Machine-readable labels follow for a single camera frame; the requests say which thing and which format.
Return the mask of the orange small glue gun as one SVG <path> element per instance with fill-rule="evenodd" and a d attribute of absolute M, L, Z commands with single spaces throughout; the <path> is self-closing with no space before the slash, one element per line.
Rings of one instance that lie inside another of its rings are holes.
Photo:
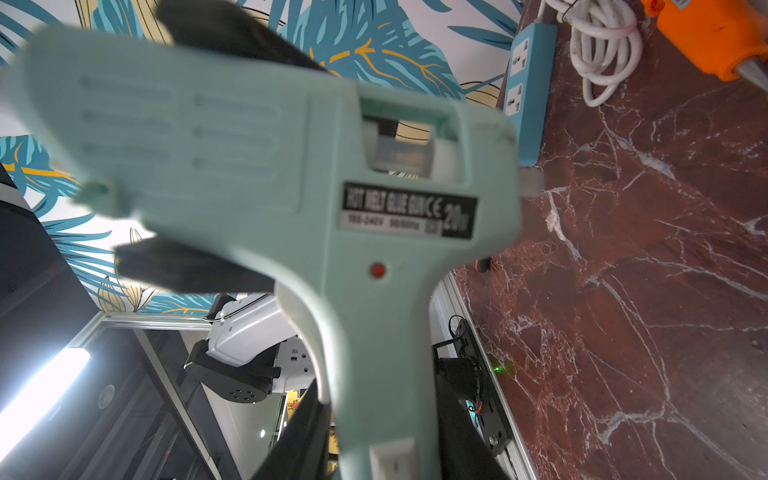
<path fill-rule="evenodd" d="M 645 13 L 699 70 L 767 90 L 767 3 L 643 0 Z"/>

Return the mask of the blue white power strip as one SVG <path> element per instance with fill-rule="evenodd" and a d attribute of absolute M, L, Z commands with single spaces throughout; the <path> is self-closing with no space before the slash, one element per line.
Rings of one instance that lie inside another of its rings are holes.
<path fill-rule="evenodd" d="M 503 111 L 517 130 L 521 167 L 538 163 L 558 27 L 532 23 L 512 43 Z"/>

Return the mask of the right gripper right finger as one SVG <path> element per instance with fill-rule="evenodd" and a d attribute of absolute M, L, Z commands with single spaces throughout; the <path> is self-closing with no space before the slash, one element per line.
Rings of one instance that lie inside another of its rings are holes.
<path fill-rule="evenodd" d="M 434 365 L 442 478 L 507 480 L 467 411 L 466 402 L 479 391 L 475 367 L 467 359 L 436 359 Z"/>

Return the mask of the aluminium front rail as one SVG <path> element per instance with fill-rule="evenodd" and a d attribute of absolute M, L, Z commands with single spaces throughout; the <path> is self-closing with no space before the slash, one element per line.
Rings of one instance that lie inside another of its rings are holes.
<path fill-rule="evenodd" d="M 501 389 L 501 377 L 512 372 L 487 353 L 453 275 L 440 280 L 431 294 L 429 323 L 438 372 L 447 377 L 462 415 L 462 432 L 452 441 L 468 449 L 480 443 L 480 456 L 469 462 L 461 479 L 481 479 L 482 460 L 494 460 L 507 479 L 537 479 L 536 467 Z"/>

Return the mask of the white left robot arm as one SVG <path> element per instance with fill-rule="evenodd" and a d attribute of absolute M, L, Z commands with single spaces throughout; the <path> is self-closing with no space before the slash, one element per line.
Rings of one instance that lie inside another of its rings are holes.
<path fill-rule="evenodd" d="M 314 382 L 309 351 L 273 295 L 219 294 L 206 319 L 209 334 L 194 344 L 184 370 L 222 399 L 258 403 Z"/>

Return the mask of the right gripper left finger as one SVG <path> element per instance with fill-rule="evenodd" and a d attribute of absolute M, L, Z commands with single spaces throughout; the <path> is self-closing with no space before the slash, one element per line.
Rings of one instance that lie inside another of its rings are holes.
<path fill-rule="evenodd" d="M 319 401 L 313 381 L 254 480 L 325 479 L 329 460 L 331 408 Z"/>

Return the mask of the small mint glue gun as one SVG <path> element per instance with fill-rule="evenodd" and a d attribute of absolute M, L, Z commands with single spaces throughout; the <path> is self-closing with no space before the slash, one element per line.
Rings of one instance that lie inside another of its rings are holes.
<path fill-rule="evenodd" d="M 271 277 L 307 307 L 342 478 L 440 477 L 429 298 L 519 234 L 508 117 L 64 25 L 16 52 L 5 90 L 80 182 L 79 203 Z"/>

